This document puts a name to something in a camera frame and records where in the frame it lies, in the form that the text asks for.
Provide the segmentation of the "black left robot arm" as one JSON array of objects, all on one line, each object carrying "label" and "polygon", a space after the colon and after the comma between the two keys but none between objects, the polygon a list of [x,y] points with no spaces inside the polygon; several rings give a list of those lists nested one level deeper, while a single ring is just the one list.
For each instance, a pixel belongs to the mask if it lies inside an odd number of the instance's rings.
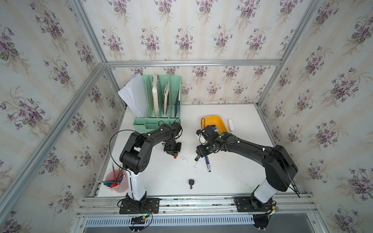
[{"label": "black left robot arm", "polygon": [[182,143],[176,140],[182,135],[183,128],[175,120],[170,125],[162,124],[148,133],[139,133],[135,130],[130,130],[130,132],[131,135],[119,156],[120,164],[116,162],[112,155],[111,140],[108,145],[108,153],[114,164],[123,170],[127,177],[129,190],[121,201],[140,208],[146,206],[147,199],[147,191],[141,173],[150,162],[153,147],[161,143],[164,152],[176,159],[182,146]]}]

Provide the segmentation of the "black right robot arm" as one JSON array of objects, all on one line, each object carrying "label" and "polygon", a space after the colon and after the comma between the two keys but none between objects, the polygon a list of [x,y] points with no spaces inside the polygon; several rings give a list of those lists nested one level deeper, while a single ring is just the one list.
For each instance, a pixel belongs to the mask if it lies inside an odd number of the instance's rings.
[{"label": "black right robot arm", "polygon": [[248,158],[262,165],[266,178],[248,197],[236,197],[234,203],[238,212],[265,212],[267,215],[276,209],[273,196],[288,189],[299,192],[293,187],[298,168],[289,153],[281,145],[261,146],[243,140],[232,133],[217,132],[213,125],[208,125],[201,118],[201,129],[196,132],[200,145],[196,147],[196,158],[207,159],[210,154],[220,151],[231,152]]}]

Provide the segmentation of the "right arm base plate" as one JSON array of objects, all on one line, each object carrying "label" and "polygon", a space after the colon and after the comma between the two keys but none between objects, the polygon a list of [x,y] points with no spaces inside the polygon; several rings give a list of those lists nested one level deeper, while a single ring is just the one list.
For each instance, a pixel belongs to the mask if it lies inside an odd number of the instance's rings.
[{"label": "right arm base plate", "polygon": [[262,203],[254,196],[234,197],[233,201],[238,212],[271,212],[276,207],[276,201],[270,198],[267,202]]}]

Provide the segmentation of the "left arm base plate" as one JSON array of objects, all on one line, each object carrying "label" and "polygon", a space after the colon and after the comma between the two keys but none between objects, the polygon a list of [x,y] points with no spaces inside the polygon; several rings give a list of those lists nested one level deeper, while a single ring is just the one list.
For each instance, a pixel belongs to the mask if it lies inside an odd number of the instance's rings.
[{"label": "left arm base plate", "polygon": [[121,200],[119,204],[119,213],[125,214],[158,214],[160,206],[159,198],[146,198],[135,201],[131,198]]}]

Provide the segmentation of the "small white usb drive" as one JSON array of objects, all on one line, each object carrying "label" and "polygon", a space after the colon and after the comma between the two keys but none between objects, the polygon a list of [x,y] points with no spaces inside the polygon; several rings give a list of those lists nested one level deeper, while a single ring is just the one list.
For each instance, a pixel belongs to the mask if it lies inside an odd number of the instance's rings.
[{"label": "small white usb drive", "polygon": [[181,157],[181,160],[185,163],[185,164],[188,164],[188,160],[185,158],[185,157]]}]

